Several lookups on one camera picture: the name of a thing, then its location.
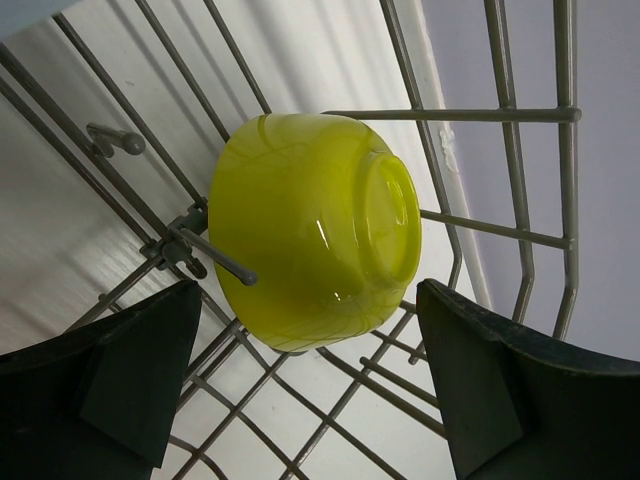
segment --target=wire rack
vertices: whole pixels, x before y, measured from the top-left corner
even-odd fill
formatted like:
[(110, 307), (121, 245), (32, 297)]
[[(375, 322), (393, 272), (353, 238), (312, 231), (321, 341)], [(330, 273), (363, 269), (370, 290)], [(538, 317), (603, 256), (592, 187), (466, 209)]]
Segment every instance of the wire rack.
[[(247, 62), (245, 61), (240, 48), (238, 47), (232, 32), (227, 27), (223, 16), (216, 7), (213, 0), (203, 0), (211, 20), (219, 29), (224, 41), (228, 45), (233, 58), (237, 62), (248, 86), (255, 95), (255, 98), (264, 113), (270, 113), (271, 108), (260, 86)], [(207, 96), (196, 81), (196, 78), (187, 67), (187, 64), (172, 43), (160, 20), (154, 14), (153, 8), (146, 0), (135, 0), (149, 26), (166, 49), (171, 60), (175, 64), (186, 83), (188, 84), (198, 103), (216, 128), (222, 139), (229, 138), (229, 132), (216, 114)], [(380, 8), (384, 16), (384, 21), (391, 39), (393, 50), (402, 74), (404, 86), (409, 96), (411, 108), (407, 110), (359, 110), (359, 111), (331, 111), (326, 113), (344, 115), (360, 120), (394, 120), (414, 122), (418, 129), (424, 155), (433, 179), (437, 201), (440, 207), (439, 212), (422, 210), (422, 217), (426, 221), (441, 222), (446, 225), (446, 232), (453, 251), (453, 265), (451, 267), (448, 284), (455, 288), (463, 263), (463, 254), (458, 238), (456, 227), (488, 232), (503, 237), (512, 238), (518, 241), (520, 251), (520, 261), (522, 266), (522, 280), (516, 301), (513, 320), (523, 322), (529, 297), (534, 283), (534, 259), (533, 244), (544, 245), (549, 248), (560, 249), (564, 253), (565, 288), (562, 296), (561, 306), (558, 312), (553, 336), (564, 339), (573, 305), (578, 289), (578, 211), (577, 211), (577, 188), (576, 188), (576, 122), (580, 117), (580, 110), (576, 107), (576, 21), (575, 0), (555, 0), (554, 1), (554, 30), (555, 30), (555, 56), (556, 56), (556, 86), (557, 86), (557, 107), (541, 109), (519, 109), (516, 104), (516, 95), (513, 82), (513, 72), (509, 49), (509, 37), (507, 32), (507, 21), (503, 0), (486, 0), (484, 2), (487, 29), (491, 46), (491, 57), (495, 73), (495, 83), (498, 93), (499, 105), (494, 110), (428, 110), (424, 108), (420, 91), (416, 82), (416, 76), (409, 58), (409, 53), (403, 35), (398, 14), (392, 0), (380, 0)], [(175, 176), (175, 179), (184, 188), (193, 200), (192, 209), (196, 212), (206, 212), (207, 202), (198, 190), (193, 186), (185, 173), (180, 169), (172, 156), (163, 146), (162, 141), (156, 137), (149, 128), (142, 116), (136, 111), (134, 106), (127, 99), (127, 96), (112, 79), (109, 72), (103, 67), (91, 49), (83, 41), (73, 25), (67, 20), (64, 14), (53, 16), (53, 21), (60, 31), (67, 37), (69, 42), (77, 50), (77, 53), (86, 62), (102, 85), (106, 88), (113, 99), (119, 104), (122, 110), (130, 118), (138, 129), (140, 135), (146, 140), (158, 154), (162, 162)], [(36, 81), (27, 68), (23, 66), (19, 58), (5, 46), (0, 46), (0, 64), (20, 85), (28, 95), (28, 100), (23, 94), (17, 93), (7, 81), (0, 78), (0, 91), (2, 95), (13, 105), (32, 127), (48, 142), (51, 148), (57, 152), (69, 166), (86, 182), (93, 191), (113, 210), (113, 212), (131, 229), (147, 248), (146, 259), (131, 272), (121, 283), (115, 286), (108, 293), (101, 295), (99, 301), (90, 308), (80, 319), (70, 328), (85, 325), (97, 319), (107, 310), (119, 310), (118, 300), (134, 285), (136, 285), (147, 274), (161, 266), (166, 258), (162, 255), (162, 247), (170, 242), (181, 240), (189, 245), (201, 249), (204, 253), (216, 257), (216, 252), (207, 247), (206, 242), (199, 242), (188, 229), (176, 229), (174, 224), (165, 224), (159, 216), (149, 207), (146, 201), (130, 186), (127, 180), (107, 160), (109, 155), (109, 145), (120, 148), (136, 148), (136, 141), (140, 138), (131, 137), (130, 132), (111, 130), (102, 126), (90, 126), (85, 134), (79, 125), (76, 125), (70, 116), (59, 107), (56, 100)], [(82, 156), (86, 158), (106, 179), (115, 190), (124, 198), (130, 207), (152, 228), (153, 234), (147, 230), (129, 212), (129, 207), (123, 206), (120, 201), (110, 193), (102, 183), (103, 179), (96, 177), (92, 171), (85, 166), (71, 148), (67, 146), (62, 137), (49, 126), (48, 120), (41, 117), (32, 107), (37, 104), (57, 126), (59, 131), (77, 147)], [(445, 189), (445, 182), (440, 171), (432, 136), (429, 130), (428, 121), (460, 121), (460, 122), (497, 122), (502, 126), (504, 144), (507, 153), (507, 166), (511, 186), (513, 208), (515, 213), (516, 227), (511, 228), (503, 225), (485, 223), (469, 218), (453, 216), (449, 205), (449, 198)], [(562, 227), (563, 235), (555, 237), (543, 233), (532, 232), (530, 229), (529, 208), (527, 203), (527, 191), (524, 177), (524, 167), (522, 158), (522, 148), (520, 142), (519, 124), (524, 122), (554, 123), (558, 125), (559, 132), (559, 152), (560, 152), (560, 187), (562, 201)], [(192, 255), (187, 255), (185, 265), (196, 277), (201, 278), (202, 269), (205, 268)], [(165, 265), (176, 279), (187, 278), (187, 275), (175, 264)], [(337, 433), (344, 440), (350, 443), (355, 449), (360, 451), (371, 462), (385, 472), (389, 477), (395, 479), (405, 478), (399, 471), (391, 466), (379, 454), (369, 448), (361, 439), (350, 432), (338, 422), (338, 416), (345, 409), (350, 400), (354, 397), (361, 386), (371, 390), (382, 399), (389, 402), (394, 407), (404, 412), (413, 420), (433, 431), (443, 439), (446, 438), (443, 425), (432, 416), (425, 413), (423, 409), (416, 407), (413, 403), (406, 401), (402, 396), (392, 392), (383, 386), (382, 383), (370, 378), (370, 374), (375, 372), (380, 377), (395, 384), (400, 389), (405, 390), (417, 399), (437, 408), (438, 401), (435, 396), (425, 391), (417, 384), (408, 381), (397, 373), (380, 365), (380, 360), (389, 349), (399, 349), (410, 356), (410, 362), (426, 362), (427, 356), (422, 343), (418, 345), (408, 345), (398, 338), (401, 332), (412, 322), (416, 314), (415, 305), (403, 301), (400, 305), (402, 315), (393, 328), (387, 333), (380, 331), (371, 332), (370, 335), (381, 341), (380, 346), (370, 357), (360, 359), (361, 369), (356, 369), (348, 362), (332, 353), (326, 348), (318, 349), (318, 353), (343, 373), (352, 379), (352, 383), (335, 402), (328, 413), (296, 388), (285, 381), (279, 375), (278, 369), (290, 357), (289, 354), (281, 354), (272, 363), (265, 360), (263, 354), (250, 341), (249, 334), (242, 327), (237, 319), (230, 318), (223, 309), (214, 301), (212, 296), (202, 290), (202, 299), (213, 315), (225, 324), (222, 332), (217, 335), (208, 346), (189, 365), (185, 387), (180, 397), (178, 409), (182, 409), (189, 402), (196, 392), (204, 391), (219, 401), (229, 412), (222, 421), (213, 428), (209, 436), (200, 445), (192, 445), (187, 439), (172, 436), (170, 443), (188, 452), (189, 457), (184, 465), (174, 475), (174, 480), (185, 478), (188, 472), (198, 463), (202, 462), (210, 469), (214, 476), (220, 479), (227, 478), (226, 474), (219, 467), (215, 459), (211, 458), (207, 450), (216, 442), (221, 434), (229, 427), (235, 419), (243, 422), (273, 454), (281, 460), (283, 473), (281, 480), (296, 477), (300, 479), (308, 478), (301, 469), (302, 463), (309, 456), (314, 447), (320, 442), (322, 437), (329, 431)], [(262, 374), (257, 382), (246, 392), (237, 403), (228, 400), (208, 379), (223, 365), (223, 363), (237, 350), (245, 351), (253, 357), (262, 369)], [(297, 400), (302, 406), (315, 415), (319, 421), (319, 426), (309, 436), (306, 443), (294, 456), (287, 456), (283, 450), (272, 440), (256, 423), (254, 423), (244, 412), (244, 407), (269, 381), (277, 383), (291, 397)]]

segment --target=white surface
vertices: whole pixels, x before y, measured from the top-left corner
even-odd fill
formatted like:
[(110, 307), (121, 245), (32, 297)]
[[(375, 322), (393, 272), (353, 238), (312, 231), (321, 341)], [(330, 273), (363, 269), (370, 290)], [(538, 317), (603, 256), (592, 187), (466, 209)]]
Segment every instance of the white surface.
[[(290, 0), (217, 3), (274, 111), (408, 106), (377, 2), (298, 0), (295, 8)], [(155, 0), (152, 6), (229, 131), (260, 113), (201, 2)], [(223, 142), (135, 4), (86, 0), (66, 14), (187, 176), (207, 194)], [(403, 23), (413, 22), (414, 27), (419, 20), (411, 17), (406, 5), (400, 14)], [(411, 31), (407, 29), (409, 44), (424, 40)], [(50, 21), (11, 37), (7, 45), (78, 125), (94, 121), (132, 128)], [(416, 65), (424, 68), (419, 62)], [(428, 84), (423, 82), (422, 87), (429, 93)], [(425, 103), (433, 102), (425, 98)], [(125, 225), (6, 101), (0, 100), (0, 110), (4, 153), (0, 167), (4, 226), (0, 233), (0, 351), (8, 352), (61, 333), (95, 303), (98, 294), (113, 288), (143, 259), (137, 253), (138, 240)], [(437, 210), (415, 126), (385, 122), (373, 126), (407, 163), (421, 207)], [(151, 149), (136, 158), (118, 153), (113, 165), (164, 221), (184, 213), (190, 204)], [(416, 278), (446, 281), (452, 255), (445, 229), (429, 222), (424, 223), (423, 231), (423, 257)], [(170, 276), (154, 272), (121, 303), (130, 305), (172, 282)], [(203, 285), (231, 313), (213, 273)], [(466, 268), (459, 291), (473, 298)], [(415, 284), (407, 298), (414, 301)], [(194, 354), (220, 330), (220, 323), (205, 314)], [(402, 339), (411, 345), (418, 343), (415, 323)], [(365, 336), (332, 350), (359, 367), (358, 358), (370, 355), (378, 344), (374, 337)], [(261, 351), (273, 360), (268, 349)], [(433, 391), (426, 366), (409, 367), (406, 360), (405, 354), (392, 349), (382, 363)], [(237, 402), (261, 373), (254, 360), (239, 349), (210, 382)], [(346, 376), (315, 353), (288, 360), (282, 376), (326, 412), (349, 384)], [(273, 382), (245, 412), (290, 457), (318, 424), (316, 417)], [(199, 392), (177, 415), (174, 434), (198, 446), (227, 413), (217, 401)], [(445, 442), (378, 397), (359, 392), (339, 421), (408, 478), (453, 478)], [(279, 460), (238, 420), (208, 454), (234, 479), (277, 478), (283, 470)], [(154, 478), (171, 478), (186, 457), (170, 447), (165, 468)], [(319, 479), (386, 478), (333, 433), (302, 469)], [(198, 464), (188, 478), (213, 475)]]

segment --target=dish rack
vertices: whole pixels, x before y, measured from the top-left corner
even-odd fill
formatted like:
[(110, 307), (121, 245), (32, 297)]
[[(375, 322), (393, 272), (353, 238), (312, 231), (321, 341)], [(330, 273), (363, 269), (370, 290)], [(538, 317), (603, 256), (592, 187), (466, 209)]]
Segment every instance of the dish rack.
[[(236, 43), (233, 33), (227, 27), (223, 15), (214, 0), (203, 1), (210, 14), (212, 25), (215, 24), (224, 38), (262, 112), (270, 113), (271, 108), (267, 95), (263, 93), (252, 74), (250, 65), (245, 61), (243, 53)], [(165, 26), (154, 14), (153, 7), (147, 0), (136, 0), (135, 3), (163, 48), (166, 49), (184, 81), (188, 84), (211, 124), (224, 141), (228, 140), (229, 132), (224, 123), (217, 115), (201, 85), (172, 42)], [(576, 107), (575, 0), (554, 1), (557, 107), (536, 109), (520, 109), (516, 106), (504, 1), (486, 0), (484, 2), (499, 100), (498, 108), (493, 110), (425, 109), (396, 6), (393, 0), (380, 0), (379, 4), (411, 108), (404, 110), (332, 110), (325, 113), (344, 115), (366, 121), (393, 120), (415, 124), (440, 207), (440, 211), (422, 210), (421, 215), (426, 222), (440, 222), (446, 225), (446, 233), (453, 252), (453, 264), (447, 279), (450, 287), (456, 287), (463, 266), (463, 249), (458, 237), (458, 227), (514, 239), (519, 243), (522, 280), (513, 320), (522, 323), (534, 281), (532, 245), (539, 244), (562, 250), (566, 283), (553, 336), (558, 339), (564, 339), (578, 289), (576, 122), (579, 120), (580, 111)], [(202, 197), (201, 192), (191, 183), (188, 176), (178, 166), (178, 163), (174, 161), (172, 155), (163, 146), (162, 139), (154, 134), (136, 108), (127, 99), (121, 87), (114, 81), (107, 69), (103, 67), (100, 60), (85, 43), (72, 23), (67, 20), (65, 14), (54, 15), (53, 22), (137, 128), (137, 132), (132, 132), (99, 124), (89, 124), (86, 126), (85, 133), (83, 131), (84, 126), (74, 123), (70, 116), (58, 105), (55, 98), (49, 95), (21, 63), (20, 58), (14, 55), (7, 46), (2, 45), (0, 47), (0, 64), (13, 78), (13, 83), (0, 78), (0, 92), (3, 97), (42, 136), (50, 146), (52, 153), (55, 152), (62, 157), (81, 179), (93, 189), (95, 194), (113, 210), (131, 232), (138, 237), (143, 246), (140, 251), (144, 259), (141, 260), (138, 268), (110, 291), (101, 295), (98, 302), (69, 327), (75, 328), (96, 320), (108, 310), (118, 311), (121, 308), (118, 300), (155, 269), (167, 270), (176, 279), (184, 279), (188, 278), (188, 275), (180, 267), (180, 262), (184, 262), (192, 276), (197, 279), (204, 278), (207, 274), (207, 268), (193, 254), (192, 247), (202, 251), (215, 261), (220, 261), (221, 257), (220, 252), (212, 248), (199, 236), (206, 229), (207, 209), (207, 201)], [(21, 92), (16, 88), (16, 84), (19, 85)], [(501, 123), (516, 220), (515, 228), (452, 215), (443, 173), (436, 158), (429, 121)], [(519, 123), (524, 122), (554, 123), (558, 125), (562, 237), (537, 233), (530, 229), (519, 133)], [(72, 142), (73, 148), (69, 147), (68, 140)], [(186, 215), (179, 216), (168, 224), (160, 219), (129, 184), (127, 179), (118, 173), (117, 169), (108, 160), (114, 154), (114, 147), (135, 155), (144, 150), (145, 145), (150, 146), (156, 152), (193, 202), (190, 207), (185, 205), (185, 207), (189, 207)], [(82, 157), (99, 171), (101, 178), (87, 167), (85, 161), (81, 160)], [(103, 179), (109, 182), (111, 185), (109, 188), (105, 187)], [(111, 193), (111, 187), (117, 191), (117, 196)], [(120, 198), (126, 200), (128, 205), (124, 206)], [(142, 219), (154, 233), (148, 233), (147, 227), (143, 226), (138, 218)], [(196, 478), (189, 475), (189, 472), (196, 466), (207, 467), (213, 477), (228, 478), (220, 467), (218, 459), (210, 455), (208, 450), (236, 420), (246, 425), (281, 461), (282, 474), (279, 477), (281, 480), (292, 477), (299, 479), (309, 478), (302, 468), (303, 462), (329, 431), (341, 437), (359, 451), (388, 477), (395, 479), (406, 478), (400, 472), (401, 468), (399, 466), (392, 466), (385, 460), (383, 452), (374, 451), (365, 441), (358, 438), (356, 434), (340, 423), (339, 415), (349, 405), (360, 390), (360, 387), (369, 389), (413, 421), (429, 429), (435, 435), (442, 437), (441, 442), (444, 444), (446, 434), (443, 425), (437, 418), (437, 411), (434, 410), (436, 413), (433, 415), (425, 413), (425, 408), (437, 409), (438, 405), (437, 398), (425, 390), (424, 383), (428, 383), (428, 379), (425, 378), (424, 383), (419, 380), (409, 380), (399, 372), (391, 371), (380, 364), (383, 356), (392, 349), (405, 353), (412, 365), (417, 362), (427, 362), (422, 342), (416, 341), (414, 344), (408, 344), (399, 339), (403, 330), (408, 325), (415, 323), (416, 308), (414, 304), (407, 301), (402, 302), (398, 315), (394, 317), (393, 322), (395, 323), (392, 323), (389, 329), (385, 330), (386, 333), (374, 331), (367, 334), (375, 337), (376, 340), (380, 341), (380, 344), (372, 355), (360, 359), (360, 369), (355, 368), (351, 363), (332, 352), (331, 349), (320, 348), (317, 350), (314, 355), (321, 356), (328, 364), (346, 374), (350, 379), (350, 384), (339, 399), (331, 405), (331, 408), (326, 409), (316, 405), (305, 394), (301, 393), (298, 388), (292, 386), (290, 381), (279, 374), (278, 370), (285, 362), (296, 361), (295, 359), (289, 360), (290, 354), (276, 355), (257, 346), (239, 321), (231, 318), (205, 289), (202, 289), (202, 299), (204, 305), (213, 316), (224, 324), (224, 328), (189, 365), (188, 378), (180, 398), (179, 411), (192, 401), (195, 395), (205, 393), (224, 405), (228, 409), (228, 414), (216, 425), (211, 425), (210, 433), (200, 444), (193, 444), (190, 439), (182, 438), (176, 433), (172, 435), (170, 444), (186, 452), (187, 458), (177, 471), (168, 478), (173, 478), (174, 480)], [(215, 382), (208, 382), (208, 380), (238, 350), (244, 351), (245, 354), (253, 358), (260, 368), (261, 374), (239, 401), (231, 402), (216, 388)], [(375, 373), (375, 378), (379, 378), (381, 381), (375, 380), (374, 376), (371, 375), (372, 373)], [(245, 413), (245, 407), (258, 392), (265, 385), (273, 383), (277, 384), (311, 412), (319, 422), (317, 428), (313, 430), (303, 446), (297, 449), (294, 455), (286, 453), (276, 441), (267, 435)], [(416, 407), (415, 402), (409, 401), (407, 396), (412, 396), (414, 399), (424, 402), (420, 405), (428, 405), (429, 407)]]

